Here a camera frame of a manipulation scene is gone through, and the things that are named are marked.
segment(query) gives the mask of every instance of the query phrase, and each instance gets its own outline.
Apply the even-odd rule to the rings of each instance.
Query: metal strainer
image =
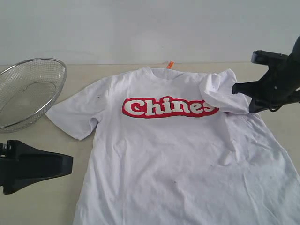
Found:
[[[0,132],[14,132],[36,122],[53,105],[67,77],[56,59],[19,62],[0,73]]]

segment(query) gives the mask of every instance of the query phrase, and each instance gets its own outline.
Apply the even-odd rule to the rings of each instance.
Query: table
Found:
[[[68,65],[65,86],[57,102],[80,91],[83,87],[106,76],[135,70],[145,66],[165,68],[166,63],[155,65]],[[174,64],[173,69],[187,72],[221,72],[231,68],[239,82],[258,80],[266,66],[251,63],[198,63]],[[300,171],[298,129],[300,105],[286,105],[278,112],[260,113],[271,132],[288,151],[295,167]],[[0,143],[18,139],[37,149],[67,154],[74,157],[71,175],[46,180],[26,187],[12,195],[0,194],[1,225],[69,225],[83,184],[83,177],[92,149],[93,134],[78,141],[56,126],[45,116],[30,127],[9,134],[0,134]]]

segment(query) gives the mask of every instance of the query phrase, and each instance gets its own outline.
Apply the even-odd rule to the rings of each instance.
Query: fabric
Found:
[[[300,180],[236,77],[142,68],[101,79],[47,116],[96,128],[74,225],[296,225]]]

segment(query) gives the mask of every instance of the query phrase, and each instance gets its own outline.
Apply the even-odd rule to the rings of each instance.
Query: clothing tag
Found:
[[[167,66],[167,69],[172,69],[173,65],[174,65],[174,62],[170,61],[168,66]]]

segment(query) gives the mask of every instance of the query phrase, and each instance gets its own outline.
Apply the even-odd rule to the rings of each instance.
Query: mesh strainer rim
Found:
[[[66,81],[66,78],[67,78],[68,69],[67,69],[67,66],[66,66],[65,63],[63,63],[63,62],[60,61],[60,60],[54,59],[54,58],[33,58],[33,59],[29,59],[29,60],[24,60],[24,61],[18,62],[18,63],[16,63],[16,64],[14,64],[14,65],[8,67],[7,69],[3,70],[3,71],[0,73],[0,76],[1,76],[2,74],[4,74],[5,72],[11,70],[12,68],[16,67],[16,66],[19,66],[19,65],[21,65],[21,64],[24,64],[24,63],[27,63],[27,62],[31,62],[31,61],[37,61],[37,60],[50,60],[50,61],[55,61],[55,62],[60,63],[60,64],[64,67],[65,72],[64,72],[64,75],[63,75],[63,79],[62,79],[62,81],[61,81],[61,83],[60,83],[60,86],[59,86],[59,88],[58,88],[58,91],[56,91],[56,93],[51,97],[51,99],[50,99],[48,102],[46,102],[40,109],[38,109],[38,110],[35,111],[34,113],[30,114],[28,117],[26,117],[26,118],[24,118],[24,119],[22,119],[22,120],[20,120],[20,121],[18,121],[18,122],[14,122],[14,123],[11,123],[11,124],[7,124],[7,125],[4,125],[4,126],[0,126],[0,130],[3,129],[3,128],[8,128],[8,127],[10,127],[10,126],[13,126],[13,125],[22,123],[22,122],[24,122],[25,120],[29,119],[30,117],[32,117],[32,116],[38,114],[41,110],[43,110],[45,107],[47,107],[48,104],[49,104],[54,98],[56,98],[56,97],[60,94],[60,92],[61,92],[61,90],[62,90],[62,88],[63,88],[63,85],[64,85],[64,83],[65,83],[65,81]]]

